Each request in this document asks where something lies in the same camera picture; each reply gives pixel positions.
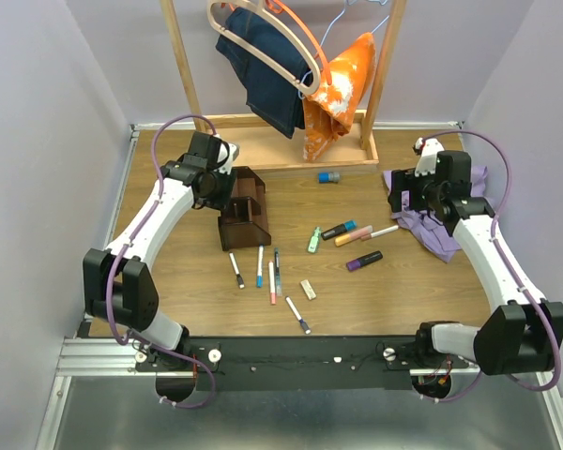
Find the brown wooden desk organizer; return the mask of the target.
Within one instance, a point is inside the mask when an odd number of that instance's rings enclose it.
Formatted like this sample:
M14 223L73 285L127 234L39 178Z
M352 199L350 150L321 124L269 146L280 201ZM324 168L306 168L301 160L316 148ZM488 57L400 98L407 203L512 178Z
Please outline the brown wooden desk organizer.
M218 217L221 249L271 245L266 211L266 184L248 166L235 168L236 181L227 208Z

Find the black highlighter blue cap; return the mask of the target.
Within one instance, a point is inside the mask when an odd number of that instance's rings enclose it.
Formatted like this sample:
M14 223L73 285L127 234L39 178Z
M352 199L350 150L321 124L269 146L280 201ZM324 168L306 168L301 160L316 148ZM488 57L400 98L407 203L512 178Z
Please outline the black highlighter blue cap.
M357 227L357 224L354 220L348 220L344 223L341 223L335 227L332 227L328 230L325 230L321 233L321 238L324 241L329 239L335 238L345 233L349 233L353 231Z

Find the pink highlighter orange cap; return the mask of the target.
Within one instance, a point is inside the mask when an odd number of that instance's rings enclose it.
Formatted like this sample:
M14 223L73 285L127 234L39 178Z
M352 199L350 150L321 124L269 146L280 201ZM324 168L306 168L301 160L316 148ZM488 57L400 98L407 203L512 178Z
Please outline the pink highlighter orange cap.
M361 239L366 235L370 235L372 232L373 232L373 227L371 225L362 227L360 229L353 230L351 232L347 232L345 234L336 237L334 239L334 244L336 247L341 247L353 241Z

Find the black highlighter purple cap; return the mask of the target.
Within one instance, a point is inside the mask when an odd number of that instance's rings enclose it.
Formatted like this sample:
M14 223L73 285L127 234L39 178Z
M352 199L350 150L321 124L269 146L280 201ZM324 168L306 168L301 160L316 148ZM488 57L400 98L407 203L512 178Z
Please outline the black highlighter purple cap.
M348 262L346 264L346 268L349 272L354 272L362 267L381 261L382 259L383 259L383 253L379 250L376 250L374 252L357 257L356 259Z

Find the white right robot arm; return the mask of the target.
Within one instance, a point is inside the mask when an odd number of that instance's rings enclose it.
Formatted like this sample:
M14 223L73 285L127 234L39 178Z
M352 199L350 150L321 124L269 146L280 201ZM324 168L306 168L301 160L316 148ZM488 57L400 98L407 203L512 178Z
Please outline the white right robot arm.
M526 277L498 227L497 214L472 194L472 164L463 151L422 151L416 167L390 174L392 212L430 213L464 251L491 309L481 327L425 322L413 344L415 360L431 368L447 354L486 375L556 372L563 340L563 304L549 302Z

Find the purple cloth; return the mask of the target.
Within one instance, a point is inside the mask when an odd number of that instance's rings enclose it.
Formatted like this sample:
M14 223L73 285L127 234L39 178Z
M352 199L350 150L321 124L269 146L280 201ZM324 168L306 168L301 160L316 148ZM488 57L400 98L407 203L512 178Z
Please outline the purple cloth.
M488 168L474 165L471 169L472 195L482 197L486 188ZM457 241L449 236L444 226L435 217L428 217L425 212L416 212L404 208L399 213L392 213L390 217L398 225L410 231L413 236L434 256L444 263L449 263L452 257L461 250Z

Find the white marker pink cap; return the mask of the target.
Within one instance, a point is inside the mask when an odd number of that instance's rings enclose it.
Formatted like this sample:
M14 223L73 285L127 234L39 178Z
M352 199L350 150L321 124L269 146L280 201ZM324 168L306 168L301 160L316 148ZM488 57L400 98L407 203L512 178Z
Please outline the white marker pink cap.
M393 233L399 230L399 225L393 225L390 227L387 227L383 230L379 230L379 231L375 231L375 232L370 232L368 234L365 234L363 236L360 237L361 241L366 241L366 240L370 240L370 239L374 239L376 237L381 237L383 235L389 234L389 233Z

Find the wooden clothes rack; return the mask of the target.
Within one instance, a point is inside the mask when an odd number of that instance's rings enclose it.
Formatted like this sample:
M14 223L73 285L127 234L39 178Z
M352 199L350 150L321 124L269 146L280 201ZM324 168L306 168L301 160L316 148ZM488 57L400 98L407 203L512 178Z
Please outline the wooden clothes rack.
M331 156L323 156L315 162L308 162L303 158L302 146L299 147L298 138L304 138L305 132L299 131L296 138L286 139L274 137L273 127L255 114L220 114L203 117L190 72L190 63L181 37L174 1L160 1L163 19L172 43L175 61L186 93L192 114L177 118L172 124L192 119L194 128L198 131L208 131L210 120L216 130L225 131L224 137L236 138L241 146L241 152L236 164L249 165L257 171L284 172L300 170L332 170L371 172L376 169L369 167L379 164L379 156L373 137L373 123L377 114L388 75L390 61L394 52L398 33L403 21L407 1L392 1L388 25L384 41L376 59L375 73L372 77L372 87L368 107L366 110L356 111L356 131L350 131L348 138L341 138L340 143L333 143Z

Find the blue grey cylinder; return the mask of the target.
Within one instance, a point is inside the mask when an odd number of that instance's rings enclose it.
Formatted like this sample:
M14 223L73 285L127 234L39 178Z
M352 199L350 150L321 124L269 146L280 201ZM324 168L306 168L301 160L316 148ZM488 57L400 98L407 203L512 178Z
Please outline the blue grey cylinder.
M320 172L317 174L317 181L320 184L333 183L338 184L341 180L341 175L338 172Z

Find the orange white cloth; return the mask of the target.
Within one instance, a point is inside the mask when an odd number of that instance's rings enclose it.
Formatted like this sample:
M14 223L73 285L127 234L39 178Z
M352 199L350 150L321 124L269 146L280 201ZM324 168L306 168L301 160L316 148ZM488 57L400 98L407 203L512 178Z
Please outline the orange white cloth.
M350 132L358 105L372 82L375 54L373 34L362 34L329 62L331 83L322 82L314 94L302 100L306 161L316 161Z

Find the black teal pen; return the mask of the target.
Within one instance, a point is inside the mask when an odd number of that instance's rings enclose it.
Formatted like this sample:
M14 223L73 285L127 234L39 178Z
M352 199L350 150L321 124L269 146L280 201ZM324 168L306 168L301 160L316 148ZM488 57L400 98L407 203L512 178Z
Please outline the black teal pen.
M277 247L274 247L274 280L275 280L276 296L282 297L281 260L280 260L280 251Z

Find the dark blue jeans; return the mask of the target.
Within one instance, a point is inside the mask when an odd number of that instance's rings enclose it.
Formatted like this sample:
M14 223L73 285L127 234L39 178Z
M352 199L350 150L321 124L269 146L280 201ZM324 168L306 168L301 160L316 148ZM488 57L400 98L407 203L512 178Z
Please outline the dark blue jeans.
M307 84L312 82L312 73L298 51L260 17L238 7L226 19L225 25L295 77ZM246 104L253 113L288 139L294 136L297 128L305 127L301 98L294 86L226 37L219 37L216 50L231 64L246 90Z

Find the small green bottle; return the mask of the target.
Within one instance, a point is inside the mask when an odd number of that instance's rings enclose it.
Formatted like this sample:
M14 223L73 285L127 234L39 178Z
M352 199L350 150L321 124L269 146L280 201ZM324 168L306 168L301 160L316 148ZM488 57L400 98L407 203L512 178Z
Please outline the small green bottle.
M309 253L314 254L317 252L320 242L320 236L321 236L321 228L315 227L307 247L307 251Z

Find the beige wooden hanger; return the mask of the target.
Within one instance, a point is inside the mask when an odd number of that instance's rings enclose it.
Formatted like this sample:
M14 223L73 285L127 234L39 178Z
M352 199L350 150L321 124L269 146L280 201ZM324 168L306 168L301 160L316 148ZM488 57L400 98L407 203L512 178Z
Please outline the beige wooden hanger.
M304 43L271 11L272 6L303 24L281 1L208 1L206 16L223 39L258 59L303 97L312 96L332 81L327 58L306 26L302 28L308 38Z

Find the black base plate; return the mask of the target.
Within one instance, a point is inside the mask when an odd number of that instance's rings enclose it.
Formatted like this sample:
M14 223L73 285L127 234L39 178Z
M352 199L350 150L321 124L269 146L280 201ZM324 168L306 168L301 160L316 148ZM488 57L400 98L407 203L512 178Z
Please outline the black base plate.
M418 377L472 368L456 355L419 355L408 335L192 337L189 350L219 391L409 390Z

